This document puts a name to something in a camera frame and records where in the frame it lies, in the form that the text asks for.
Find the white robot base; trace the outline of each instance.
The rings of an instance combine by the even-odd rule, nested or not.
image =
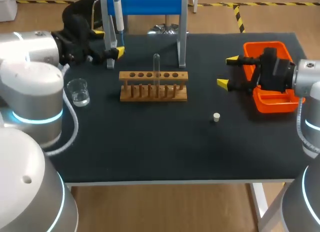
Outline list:
[[[0,232],[76,231],[76,202],[40,146],[10,128],[0,141]]]

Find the wooden test tube rack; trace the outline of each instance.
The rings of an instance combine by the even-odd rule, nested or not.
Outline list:
[[[174,85],[155,86],[153,72],[120,72],[120,101],[122,102],[184,102],[187,101],[188,72],[160,72],[160,81],[177,81]],[[134,85],[128,82],[150,81],[148,85]]]

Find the black tablecloth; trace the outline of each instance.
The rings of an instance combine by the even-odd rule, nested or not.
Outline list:
[[[295,62],[305,58],[294,34],[189,34],[186,68],[178,69],[176,37],[126,36],[126,54],[114,70],[89,63],[72,67],[65,83],[86,79],[91,101],[75,107],[78,136],[51,158],[54,166],[65,182],[295,178],[310,161],[295,114],[261,114],[252,97],[217,86],[217,78],[244,78],[225,59],[243,54],[243,44],[254,41],[282,41]],[[96,46],[103,49],[103,43]],[[188,71],[188,101],[120,102],[119,71],[151,71],[154,53],[162,71]],[[212,124],[215,112],[221,118]],[[56,146],[72,130],[65,108]]]

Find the blue bar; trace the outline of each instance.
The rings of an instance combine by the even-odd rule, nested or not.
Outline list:
[[[180,15],[181,0],[121,0],[122,14],[126,15]],[[107,0],[108,14],[114,16],[113,0]]]

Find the yellow black hazard tape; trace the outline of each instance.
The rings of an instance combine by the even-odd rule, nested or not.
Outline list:
[[[240,33],[245,33],[246,31],[245,31],[245,27],[244,27],[244,23],[242,21],[242,18],[240,16],[239,6],[234,5],[233,11],[234,11],[236,21],[238,22],[238,27],[239,27]]]
[[[72,4],[73,1],[24,1],[18,0],[18,4]],[[199,3],[198,7],[233,7],[236,6],[320,6],[320,3]]]
[[[198,7],[233,7],[240,6],[320,6],[320,3],[199,3]]]
[[[17,0],[18,4],[72,4],[72,1],[22,1]]]

